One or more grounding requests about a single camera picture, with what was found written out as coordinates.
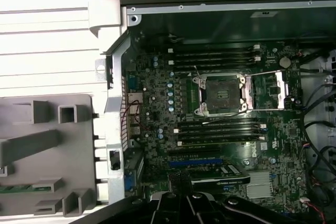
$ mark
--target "chip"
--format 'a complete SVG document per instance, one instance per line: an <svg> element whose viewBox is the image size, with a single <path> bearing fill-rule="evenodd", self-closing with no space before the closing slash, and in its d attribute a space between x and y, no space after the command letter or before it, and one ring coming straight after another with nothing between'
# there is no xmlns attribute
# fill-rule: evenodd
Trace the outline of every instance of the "chip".
<svg viewBox="0 0 336 224"><path fill-rule="evenodd" d="M287 162L287 168L294 168L294 162Z"/></svg>
<svg viewBox="0 0 336 224"><path fill-rule="evenodd" d="M229 79L207 78L205 101L210 113L238 111L240 108L239 80L235 76Z"/></svg>
<svg viewBox="0 0 336 224"><path fill-rule="evenodd" d="M296 136L297 134L296 128L290 128L288 131L289 131L289 135L291 136Z"/></svg>

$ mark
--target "pcie slot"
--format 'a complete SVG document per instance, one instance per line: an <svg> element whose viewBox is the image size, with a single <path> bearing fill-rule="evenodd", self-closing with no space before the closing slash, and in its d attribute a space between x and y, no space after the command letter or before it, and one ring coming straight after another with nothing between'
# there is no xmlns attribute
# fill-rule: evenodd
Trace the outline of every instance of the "pcie slot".
<svg viewBox="0 0 336 224"><path fill-rule="evenodd" d="M209 165L209 164L222 164L221 158L212 159L198 159L198 160L185 160L185 161L169 161L170 167L180 167L188 165Z"/></svg>
<svg viewBox="0 0 336 224"><path fill-rule="evenodd" d="M207 147L207 148L188 148L168 151L169 157L184 156L184 155L217 155L221 153L219 147Z"/></svg>

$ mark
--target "green circuit board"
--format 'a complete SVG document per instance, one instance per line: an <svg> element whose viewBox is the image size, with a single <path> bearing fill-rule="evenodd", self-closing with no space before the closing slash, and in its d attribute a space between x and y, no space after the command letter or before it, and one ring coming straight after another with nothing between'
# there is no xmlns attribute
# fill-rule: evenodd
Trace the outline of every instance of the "green circuit board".
<svg viewBox="0 0 336 224"><path fill-rule="evenodd" d="M142 94L139 111L130 114L128 120L131 132L136 132L130 137L137 138L144 147L145 172L142 185L146 196L150 197L156 191L168 190L167 173L178 169L169 165L172 160L222 158L234 162L249 173L252 184L223 185L220 189L216 187L214 191L209 190L215 193L217 198L224 199L226 196L235 195L278 212L302 211L299 198L306 194L306 179L305 159L299 158L303 140L298 127L302 93L299 65L295 61L292 61L286 69L279 65L281 58L293 54L295 50L286 46L284 42L261 43L258 52L260 58L251 68L239 70L243 74L281 70L280 73L286 83L288 94L284 101L285 110L251 111L232 118L233 124L236 122L235 119L254 119L258 125L265 125L262 138L256 141L216 143L217 140L209 141L208 139L212 138L207 135L206 141L194 141L190 146L179 144L176 129L180 124L221 118L205 118L195 114L195 110L200 106L200 89L193 78L199 74L220 74L228 70L198 72L196 67L194 71L178 72L176 66L172 64L172 53L158 51L140 54L136 59L136 65L131 65L126 70L125 76L128 93ZM254 109L277 108L279 88L275 74L253 76L252 83ZM218 92L218 95L228 99L231 93L227 94L224 90ZM207 147L216 148L216 154L200 151ZM189 152L184 156L170 155L171 152L181 149L188 149ZM214 164L191 165L186 168L198 172L198 177L202 177L204 172L204 179L216 177L221 173L220 165ZM263 176L269 177L269 180L267 178L263 180L265 182L263 188L267 188L269 195L263 195L258 190L259 185L256 181Z"/></svg>

